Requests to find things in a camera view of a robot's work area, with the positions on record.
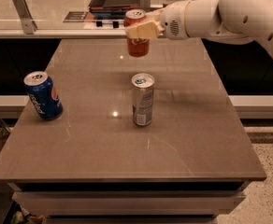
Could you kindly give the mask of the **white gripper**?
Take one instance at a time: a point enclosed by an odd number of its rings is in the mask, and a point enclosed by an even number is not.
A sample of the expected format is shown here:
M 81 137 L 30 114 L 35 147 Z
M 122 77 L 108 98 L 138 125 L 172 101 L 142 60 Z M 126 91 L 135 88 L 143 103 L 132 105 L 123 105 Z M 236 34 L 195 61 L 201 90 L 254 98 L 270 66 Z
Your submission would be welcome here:
M 131 39 L 156 39 L 164 32 L 164 36 L 171 40 L 188 39 L 185 28 L 186 8 L 190 0 L 179 1 L 162 8 L 150 11 L 146 16 L 158 19 L 160 22 L 149 20 L 134 23 L 125 28 L 126 35 Z

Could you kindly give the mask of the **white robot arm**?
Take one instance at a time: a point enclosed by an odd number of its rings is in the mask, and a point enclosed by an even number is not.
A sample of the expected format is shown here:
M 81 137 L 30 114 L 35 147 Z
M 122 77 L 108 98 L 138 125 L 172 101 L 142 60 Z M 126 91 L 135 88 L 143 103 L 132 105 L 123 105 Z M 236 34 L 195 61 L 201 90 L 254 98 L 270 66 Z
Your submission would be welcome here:
M 255 41 L 273 59 L 273 0 L 185 0 L 149 12 L 125 29 L 130 38 Z

